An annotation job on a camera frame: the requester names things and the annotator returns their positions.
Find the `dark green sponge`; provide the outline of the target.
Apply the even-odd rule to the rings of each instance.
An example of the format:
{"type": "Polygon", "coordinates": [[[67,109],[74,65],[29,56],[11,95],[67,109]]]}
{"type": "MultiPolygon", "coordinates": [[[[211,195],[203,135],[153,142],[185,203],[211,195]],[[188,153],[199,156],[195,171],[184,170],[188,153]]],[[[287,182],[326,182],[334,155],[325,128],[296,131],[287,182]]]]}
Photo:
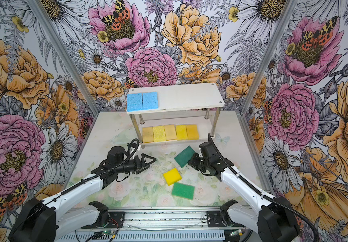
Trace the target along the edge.
{"type": "Polygon", "coordinates": [[[174,159],[177,164],[183,168],[188,164],[188,161],[192,158],[195,151],[191,146],[186,147],[183,151],[181,151],[174,159]]]}

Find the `tan beige sponge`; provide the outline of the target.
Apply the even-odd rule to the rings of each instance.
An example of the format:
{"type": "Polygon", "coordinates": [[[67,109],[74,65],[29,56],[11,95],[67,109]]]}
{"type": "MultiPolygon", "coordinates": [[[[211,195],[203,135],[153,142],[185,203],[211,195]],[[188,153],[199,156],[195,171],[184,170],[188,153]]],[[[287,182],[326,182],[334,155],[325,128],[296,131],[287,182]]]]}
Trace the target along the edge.
{"type": "Polygon", "coordinates": [[[143,143],[154,142],[153,127],[142,128],[142,138],[143,138],[143,143]]]}

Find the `bright yellow sponge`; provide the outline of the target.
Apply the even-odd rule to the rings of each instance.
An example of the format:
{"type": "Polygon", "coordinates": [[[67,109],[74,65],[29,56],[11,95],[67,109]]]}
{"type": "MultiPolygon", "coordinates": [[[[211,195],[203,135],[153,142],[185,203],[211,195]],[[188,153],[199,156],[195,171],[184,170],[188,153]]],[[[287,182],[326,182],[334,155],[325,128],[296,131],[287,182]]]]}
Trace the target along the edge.
{"type": "Polygon", "coordinates": [[[163,174],[164,179],[168,186],[173,185],[174,183],[180,181],[182,179],[177,168],[173,168],[163,174]]]}

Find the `yellow sponge green underside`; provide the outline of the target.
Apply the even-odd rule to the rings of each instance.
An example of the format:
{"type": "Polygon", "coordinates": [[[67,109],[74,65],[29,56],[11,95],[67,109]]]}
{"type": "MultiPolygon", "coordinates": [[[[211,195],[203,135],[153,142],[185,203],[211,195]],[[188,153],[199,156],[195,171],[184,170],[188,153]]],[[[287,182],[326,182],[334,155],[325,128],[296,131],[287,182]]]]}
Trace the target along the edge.
{"type": "Polygon", "coordinates": [[[186,125],[177,125],[176,126],[177,140],[188,140],[187,126],[186,125]]]}

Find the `pale yellow porous sponge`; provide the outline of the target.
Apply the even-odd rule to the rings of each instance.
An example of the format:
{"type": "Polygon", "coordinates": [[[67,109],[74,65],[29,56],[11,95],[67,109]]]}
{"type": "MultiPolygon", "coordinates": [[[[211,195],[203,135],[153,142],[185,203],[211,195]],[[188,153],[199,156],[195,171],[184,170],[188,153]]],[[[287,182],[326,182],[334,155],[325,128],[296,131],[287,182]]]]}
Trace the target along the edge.
{"type": "Polygon", "coordinates": [[[164,142],[166,141],[166,132],[164,126],[154,126],[153,127],[153,138],[154,142],[164,142]]]}

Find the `small blue sponge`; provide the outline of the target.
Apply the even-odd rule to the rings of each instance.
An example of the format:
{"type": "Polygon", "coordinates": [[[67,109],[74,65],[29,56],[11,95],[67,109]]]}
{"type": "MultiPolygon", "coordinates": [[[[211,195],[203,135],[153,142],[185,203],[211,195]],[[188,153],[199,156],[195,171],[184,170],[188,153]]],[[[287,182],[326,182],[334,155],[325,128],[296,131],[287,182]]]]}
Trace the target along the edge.
{"type": "Polygon", "coordinates": [[[142,93],[129,93],[127,95],[127,112],[141,111],[143,109],[142,93]]]}

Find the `light blue sponge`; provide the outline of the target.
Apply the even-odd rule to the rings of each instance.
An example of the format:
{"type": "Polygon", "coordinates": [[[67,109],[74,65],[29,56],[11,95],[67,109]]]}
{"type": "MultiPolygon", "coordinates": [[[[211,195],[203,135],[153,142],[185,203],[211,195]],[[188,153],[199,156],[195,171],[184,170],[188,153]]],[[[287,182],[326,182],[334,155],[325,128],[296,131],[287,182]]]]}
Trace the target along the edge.
{"type": "Polygon", "coordinates": [[[159,108],[157,92],[148,92],[142,94],[142,109],[156,110],[159,108]]]}

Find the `white two-tier shelf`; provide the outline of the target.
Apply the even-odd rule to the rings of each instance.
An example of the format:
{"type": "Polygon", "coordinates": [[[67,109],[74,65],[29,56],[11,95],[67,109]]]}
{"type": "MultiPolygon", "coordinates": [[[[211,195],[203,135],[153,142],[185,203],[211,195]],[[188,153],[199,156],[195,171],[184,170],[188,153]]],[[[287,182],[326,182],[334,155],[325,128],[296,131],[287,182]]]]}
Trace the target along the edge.
{"type": "Polygon", "coordinates": [[[176,142],[143,142],[143,128],[147,127],[196,125],[201,141],[207,140],[209,135],[214,137],[217,121],[224,106],[215,83],[131,88],[128,94],[139,94],[142,97],[153,92],[157,94],[158,108],[127,110],[142,147],[176,142]]]}

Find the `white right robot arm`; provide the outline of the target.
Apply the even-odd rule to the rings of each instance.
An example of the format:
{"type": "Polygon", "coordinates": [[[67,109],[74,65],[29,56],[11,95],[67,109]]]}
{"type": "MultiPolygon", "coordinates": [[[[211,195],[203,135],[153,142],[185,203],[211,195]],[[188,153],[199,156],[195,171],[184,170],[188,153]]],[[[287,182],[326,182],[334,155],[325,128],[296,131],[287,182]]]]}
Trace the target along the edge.
{"type": "Polygon", "coordinates": [[[241,224],[256,232],[263,242],[291,242],[300,233],[297,219],[286,200],[277,199],[248,180],[234,164],[223,157],[212,140],[199,146],[188,164],[203,175],[215,176],[250,206],[230,200],[220,208],[224,223],[241,224]]]}

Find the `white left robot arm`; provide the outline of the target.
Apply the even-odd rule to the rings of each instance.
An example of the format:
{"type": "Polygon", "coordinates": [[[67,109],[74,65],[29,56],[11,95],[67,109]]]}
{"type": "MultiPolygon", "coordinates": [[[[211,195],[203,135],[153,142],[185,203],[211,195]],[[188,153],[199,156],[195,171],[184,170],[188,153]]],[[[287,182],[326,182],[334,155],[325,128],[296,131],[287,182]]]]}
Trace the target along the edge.
{"type": "Polygon", "coordinates": [[[108,226],[111,222],[108,207],[100,202],[91,202],[76,211],[71,209],[116,181],[119,174],[140,174],[157,160],[144,153],[136,155],[136,151],[134,147],[125,150],[114,146],[98,168],[77,184],[45,199],[26,202],[9,233],[9,241],[54,242],[85,226],[108,226]]]}

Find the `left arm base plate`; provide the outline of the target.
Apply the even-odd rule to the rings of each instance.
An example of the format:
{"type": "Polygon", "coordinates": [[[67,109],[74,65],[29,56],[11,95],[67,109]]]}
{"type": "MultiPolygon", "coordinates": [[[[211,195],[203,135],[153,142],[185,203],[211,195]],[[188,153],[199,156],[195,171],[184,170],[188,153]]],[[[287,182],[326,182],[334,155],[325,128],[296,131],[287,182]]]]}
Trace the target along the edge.
{"type": "Polygon", "coordinates": [[[125,214],[125,212],[120,211],[107,212],[103,215],[102,222],[99,227],[106,229],[123,228],[125,214]]]}

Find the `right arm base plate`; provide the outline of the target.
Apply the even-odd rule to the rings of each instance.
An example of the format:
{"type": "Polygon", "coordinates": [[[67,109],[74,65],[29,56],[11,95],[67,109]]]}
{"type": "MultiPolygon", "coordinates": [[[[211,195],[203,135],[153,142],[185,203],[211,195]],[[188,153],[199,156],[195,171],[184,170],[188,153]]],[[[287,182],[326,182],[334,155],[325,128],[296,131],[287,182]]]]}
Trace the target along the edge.
{"type": "Polygon", "coordinates": [[[212,211],[209,210],[206,212],[206,223],[209,228],[216,228],[216,227],[245,227],[242,224],[239,223],[230,223],[230,222],[224,222],[223,218],[220,214],[220,211],[212,211]]]}

